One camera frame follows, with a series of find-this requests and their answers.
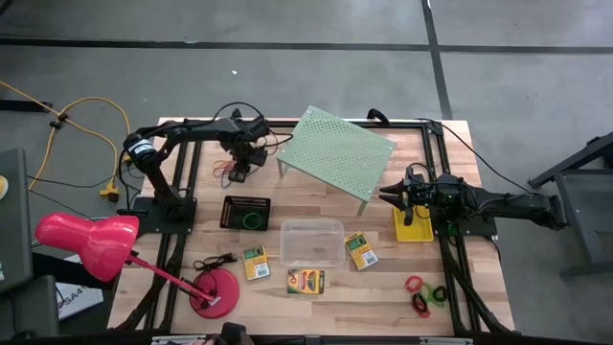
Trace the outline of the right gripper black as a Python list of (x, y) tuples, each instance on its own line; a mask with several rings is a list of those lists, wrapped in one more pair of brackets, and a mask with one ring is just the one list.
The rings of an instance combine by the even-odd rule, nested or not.
[(399, 210), (408, 211), (416, 205), (432, 204), (437, 185), (437, 182), (426, 182), (422, 175), (408, 175), (397, 184), (382, 187), (379, 198)]

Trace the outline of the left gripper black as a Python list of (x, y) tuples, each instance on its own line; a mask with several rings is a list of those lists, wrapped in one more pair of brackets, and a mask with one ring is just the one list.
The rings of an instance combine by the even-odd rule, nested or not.
[(249, 156), (252, 146), (248, 141), (237, 141), (232, 144), (229, 152), (231, 153), (235, 166), (230, 170), (228, 179), (231, 182), (244, 183), (250, 166)]

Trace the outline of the yellow green crayon box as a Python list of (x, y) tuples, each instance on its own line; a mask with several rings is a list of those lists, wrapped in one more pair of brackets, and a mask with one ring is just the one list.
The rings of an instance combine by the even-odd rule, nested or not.
[(289, 269), (287, 292), (291, 294), (323, 294), (325, 271), (320, 269)]
[(242, 251), (245, 276), (248, 281), (265, 278), (270, 275), (267, 254), (263, 245)]
[(345, 245), (357, 270), (361, 271), (378, 262), (378, 257), (363, 232), (359, 231), (347, 236)]

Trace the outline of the clear plastic bin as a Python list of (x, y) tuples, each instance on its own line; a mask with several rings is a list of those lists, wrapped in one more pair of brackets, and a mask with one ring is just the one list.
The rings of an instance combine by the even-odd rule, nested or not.
[(282, 223), (280, 261), (288, 267), (337, 267), (345, 261), (344, 225), (329, 218)]

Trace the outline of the red desk lamp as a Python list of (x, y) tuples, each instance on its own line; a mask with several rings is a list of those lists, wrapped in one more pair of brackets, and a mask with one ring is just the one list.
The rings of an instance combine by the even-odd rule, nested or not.
[(132, 263), (151, 270), (190, 296), (194, 312), (206, 319), (229, 314), (238, 304), (239, 285), (227, 269), (214, 268), (194, 281), (176, 278), (166, 270), (139, 258), (133, 250), (140, 221), (135, 216), (113, 216), (89, 220), (63, 213), (44, 217), (35, 228), (42, 244), (79, 255), (85, 270), (95, 278), (108, 282)]

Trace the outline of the black plastic basket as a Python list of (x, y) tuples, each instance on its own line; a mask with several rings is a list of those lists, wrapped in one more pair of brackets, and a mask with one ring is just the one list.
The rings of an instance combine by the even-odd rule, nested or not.
[(262, 224), (258, 230), (266, 231), (270, 217), (271, 199), (254, 196), (228, 195), (224, 198), (219, 227), (234, 230), (248, 230), (242, 225), (242, 219), (249, 213), (258, 213)]

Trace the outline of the yellow plastic basket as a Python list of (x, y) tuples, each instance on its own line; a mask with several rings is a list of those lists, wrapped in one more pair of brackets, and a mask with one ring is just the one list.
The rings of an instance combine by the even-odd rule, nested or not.
[(431, 214), (428, 206), (414, 206), (413, 221), (410, 225), (404, 224), (405, 212), (398, 208), (393, 209), (393, 225), (398, 242), (432, 242), (434, 231)]

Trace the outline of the green perforated metal shelf riser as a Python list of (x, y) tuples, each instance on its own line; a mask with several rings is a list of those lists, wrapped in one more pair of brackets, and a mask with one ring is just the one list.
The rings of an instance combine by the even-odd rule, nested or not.
[(293, 168), (369, 203), (396, 144), (368, 129), (309, 106), (277, 155), (281, 176)]

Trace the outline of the dark metal cart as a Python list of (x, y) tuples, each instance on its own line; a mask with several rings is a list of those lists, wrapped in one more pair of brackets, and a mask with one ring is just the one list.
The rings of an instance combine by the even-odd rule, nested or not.
[(585, 258), (560, 271), (563, 280), (613, 273), (613, 131), (530, 179), (538, 189), (554, 182), (566, 221), (575, 230)]

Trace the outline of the white printed box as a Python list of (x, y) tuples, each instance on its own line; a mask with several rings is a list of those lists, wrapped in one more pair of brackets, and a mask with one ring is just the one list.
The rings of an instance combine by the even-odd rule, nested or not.
[(60, 320), (92, 308), (103, 301), (102, 291), (97, 288), (56, 283), (56, 289)]

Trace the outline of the dark grey cabinet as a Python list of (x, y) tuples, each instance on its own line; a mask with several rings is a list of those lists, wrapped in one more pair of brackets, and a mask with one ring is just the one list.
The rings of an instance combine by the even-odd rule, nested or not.
[(3, 294), (33, 276), (27, 164), (23, 149), (0, 152), (0, 176), (8, 181), (8, 189), (0, 199), (0, 294)]

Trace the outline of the black box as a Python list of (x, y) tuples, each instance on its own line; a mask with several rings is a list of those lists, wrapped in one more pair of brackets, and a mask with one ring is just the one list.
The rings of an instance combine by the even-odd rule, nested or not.
[(0, 294), (0, 341), (16, 334), (30, 337), (59, 335), (56, 280), (40, 276)]

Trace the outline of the black aluminium table frame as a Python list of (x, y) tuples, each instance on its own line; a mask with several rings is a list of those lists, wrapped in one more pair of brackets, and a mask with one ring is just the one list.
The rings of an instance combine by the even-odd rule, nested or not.
[[(480, 186), (474, 155), (451, 132), (432, 122), (391, 120), (389, 126), (360, 120), (362, 126), (395, 143), (391, 158), (371, 201), (361, 216), (361, 200), (300, 171), (289, 169), (280, 176), (277, 160), (249, 176), (244, 184), (220, 187), (213, 171), (229, 155), (215, 142), (204, 143), (199, 153), (198, 176), (193, 194), (197, 199), (194, 227), (183, 241), (180, 275), (195, 278), (193, 262), (227, 252), (237, 253), (258, 245), (266, 249), (271, 275), (247, 281), (243, 263), (225, 264), (239, 283), (236, 308), (221, 319), (207, 320), (193, 312), (189, 296), (162, 288), (157, 305), (146, 313), (138, 329), (160, 329), (170, 334), (208, 334), (220, 331), (224, 322), (247, 327), (250, 334), (409, 336), (453, 335), (449, 304), (432, 307), (420, 318), (410, 306), (411, 295), (404, 283), (419, 275), (433, 287), (445, 283), (439, 242), (398, 242), (393, 226), (392, 205), (377, 198), (379, 187), (396, 184), (405, 167), (413, 162), (428, 165), (433, 172), (454, 173), (467, 183)], [(227, 195), (271, 198), (269, 230), (264, 232), (222, 229), (219, 220)], [(322, 267), (326, 274), (323, 294), (286, 292), (288, 267), (280, 260), (281, 226), (290, 219), (335, 219), (345, 234), (362, 231), (379, 261), (358, 270), (349, 254), (337, 267)], [(513, 329), (511, 308), (502, 267), (493, 244), (479, 237), (465, 239), (465, 253), (472, 283), (487, 306), (504, 326)]]

